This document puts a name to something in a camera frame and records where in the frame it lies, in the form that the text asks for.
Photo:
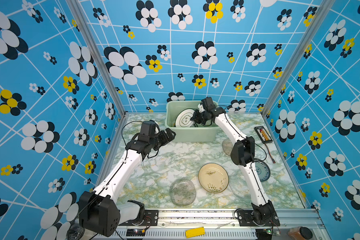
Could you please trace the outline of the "blue patterned plate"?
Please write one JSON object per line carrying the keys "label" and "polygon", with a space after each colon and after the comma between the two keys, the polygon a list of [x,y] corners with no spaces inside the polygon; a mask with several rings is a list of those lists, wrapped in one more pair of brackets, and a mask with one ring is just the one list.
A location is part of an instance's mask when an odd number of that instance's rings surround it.
{"label": "blue patterned plate", "polygon": [[265,182],[270,178],[271,170],[265,162],[255,162],[255,167],[261,182]]}

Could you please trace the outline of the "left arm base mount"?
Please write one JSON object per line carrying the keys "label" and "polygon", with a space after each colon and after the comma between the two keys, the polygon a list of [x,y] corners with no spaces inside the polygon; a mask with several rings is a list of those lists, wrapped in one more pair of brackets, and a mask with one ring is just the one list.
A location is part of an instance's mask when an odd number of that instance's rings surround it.
{"label": "left arm base mount", "polygon": [[131,223],[133,226],[157,226],[159,210],[145,210],[140,222]]}

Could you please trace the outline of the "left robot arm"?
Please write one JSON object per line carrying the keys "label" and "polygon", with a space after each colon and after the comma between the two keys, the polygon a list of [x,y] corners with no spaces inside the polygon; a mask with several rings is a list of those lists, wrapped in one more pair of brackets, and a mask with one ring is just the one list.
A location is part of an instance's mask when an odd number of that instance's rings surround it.
{"label": "left robot arm", "polygon": [[133,172],[158,150],[175,139],[176,133],[167,128],[161,130],[153,121],[141,123],[139,133],[126,144],[125,151],[109,175],[90,193],[84,192],[78,201],[79,225],[85,230],[110,237],[119,224],[140,224],[144,220],[143,203],[129,200],[117,204],[118,197]]}

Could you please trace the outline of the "beige ceramic plate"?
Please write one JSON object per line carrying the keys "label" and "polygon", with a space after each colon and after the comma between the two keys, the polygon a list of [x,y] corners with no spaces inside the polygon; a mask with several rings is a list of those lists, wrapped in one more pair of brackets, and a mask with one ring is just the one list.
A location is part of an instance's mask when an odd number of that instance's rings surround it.
{"label": "beige ceramic plate", "polygon": [[199,182],[203,189],[212,194],[225,191],[229,185],[227,171],[218,164],[205,164],[199,170]]}

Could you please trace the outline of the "small white green-rimmed plate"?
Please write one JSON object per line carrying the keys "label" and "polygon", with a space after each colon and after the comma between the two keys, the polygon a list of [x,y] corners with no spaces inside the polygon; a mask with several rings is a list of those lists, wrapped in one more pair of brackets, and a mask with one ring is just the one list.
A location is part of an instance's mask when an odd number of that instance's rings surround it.
{"label": "small white green-rimmed plate", "polygon": [[186,109],[182,111],[176,118],[174,126],[177,128],[190,128],[195,124],[193,119],[195,110]]}

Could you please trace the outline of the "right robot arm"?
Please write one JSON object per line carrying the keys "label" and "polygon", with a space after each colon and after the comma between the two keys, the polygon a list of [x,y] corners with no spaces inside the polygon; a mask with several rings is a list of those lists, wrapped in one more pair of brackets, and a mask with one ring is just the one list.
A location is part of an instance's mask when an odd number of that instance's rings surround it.
{"label": "right robot arm", "polygon": [[272,201],[267,196],[255,166],[255,139],[245,135],[229,118],[222,107],[215,105],[211,97],[201,100],[193,119],[197,124],[211,121],[219,126],[233,144],[231,159],[244,175],[251,194],[253,221],[258,226],[272,223],[280,226],[279,217]]}

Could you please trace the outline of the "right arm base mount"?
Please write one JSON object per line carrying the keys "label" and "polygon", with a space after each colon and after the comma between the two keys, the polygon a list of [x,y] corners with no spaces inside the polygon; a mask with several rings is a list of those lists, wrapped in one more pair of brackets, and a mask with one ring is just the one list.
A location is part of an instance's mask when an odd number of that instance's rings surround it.
{"label": "right arm base mount", "polygon": [[271,213],[269,217],[256,214],[251,210],[236,209],[234,218],[241,227],[279,227],[280,218],[276,212]]}

